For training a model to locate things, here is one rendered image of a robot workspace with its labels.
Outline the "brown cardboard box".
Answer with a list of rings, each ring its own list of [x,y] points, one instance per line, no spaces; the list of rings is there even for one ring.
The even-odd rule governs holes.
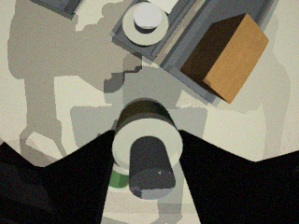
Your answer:
[[[210,23],[179,71],[230,105],[257,66],[268,41],[247,12]]]

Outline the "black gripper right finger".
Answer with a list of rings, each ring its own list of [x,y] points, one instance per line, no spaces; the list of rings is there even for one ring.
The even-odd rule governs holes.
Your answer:
[[[299,150],[250,161],[190,132],[179,133],[180,169],[201,224],[242,224],[270,183],[299,172]]]

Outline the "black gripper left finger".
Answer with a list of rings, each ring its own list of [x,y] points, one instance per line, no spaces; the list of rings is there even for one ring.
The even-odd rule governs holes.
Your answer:
[[[107,130],[44,168],[0,158],[0,195],[45,209],[56,224],[100,224],[115,161],[113,134]]]

